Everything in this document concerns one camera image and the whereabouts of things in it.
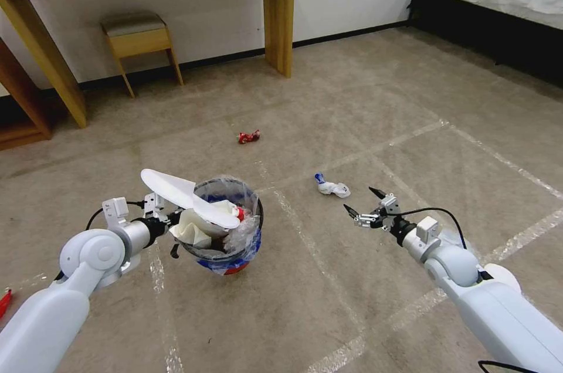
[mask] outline baseboard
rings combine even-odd
[[[349,32],[338,33],[338,34],[323,36],[323,37],[314,38],[314,39],[300,40],[298,42],[293,42],[293,47],[294,48],[300,48],[302,46],[315,45],[316,43],[330,42],[332,40],[345,39],[345,38],[349,38],[349,37],[353,37],[353,36],[359,36],[359,35],[374,33],[374,32],[381,31],[381,30],[403,27],[403,26],[406,26],[406,21],[399,21],[399,22],[394,22],[394,23],[390,23],[390,24],[384,24],[384,25],[381,25],[381,26],[369,27],[369,28],[360,29],[360,30],[353,30],[353,31],[349,31]],[[206,59],[200,59],[200,60],[196,60],[196,61],[183,62],[179,65],[180,65],[180,69],[188,70],[188,69],[198,68],[198,67],[202,67],[202,66],[208,66],[208,65],[215,65],[215,64],[230,62],[230,61],[234,61],[234,60],[237,60],[237,59],[244,59],[244,58],[248,58],[248,57],[259,56],[259,55],[263,55],[264,52],[265,52],[264,48],[245,50],[244,52],[236,52],[236,53],[231,53],[229,55],[214,56],[214,57],[210,57],[210,58],[206,58]],[[170,74],[170,67],[159,67],[159,68],[153,68],[153,69],[149,69],[149,70],[145,70],[145,71],[128,73],[127,77],[128,77],[128,79],[131,83],[138,83],[138,82],[144,82],[144,81],[151,80],[151,79],[162,78],[162,77],[165,77],[169,74]],[[79,84],[79,86],[83,90],[84,89],[98,89],[98,88],[102,88],[102,87],[112,87],[112,86],[121,84],[122,82],[123,82],[123,79],[121,78],[121,76],[113,76],[113,77],[105,77],[105,78],[102,78],[102,79],[96,79],[96,80],[90,80],[90,81],[82,82],[82,83]],[[45,89],[45,90],[43,90],[42,93],[46,93],[46,94],[54,93],[54,94],[56,94],[56,90],[55,89]]]

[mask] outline wall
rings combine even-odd
[[[295,0],[294,40],[403,21],[410,0]],[[180,62],[262,48],[262,0],[33,0],[79,82],[118,75],[99,27],[104,15],[148,9],[167,22]],[[0,36],[33,81],[50,87],[0,11]],[[164,55],[136,57],[130,71],[167,64]]]

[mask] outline trash can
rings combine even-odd
[[[229,275],[241,271],[254,259],[260,249],[264,211],[258,195],[246,183],[231,177],[213,178],[202,182],[196,185],[194,194],[209,203],[229,200],[237,206],[244,207],[251,216],[260,217],[258,226],[247,237],[245,247],[233,253],[210,255],[211,252],[206,249],[198,249],[175,239],[177,244],[195,256],[201,266],[216,274]]]

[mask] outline wooden shelf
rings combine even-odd
[[[0,83],[11,95],[0,99],[0,150],[51,138],[39,90],[2,39]]]
[[[0,150],[45,140],[45,136],[31,120],[0,126]]]

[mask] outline bed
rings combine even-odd
[[[561,77],[563,0],[412,0],[411,9],[415,26],[483,50],[499,63]]]

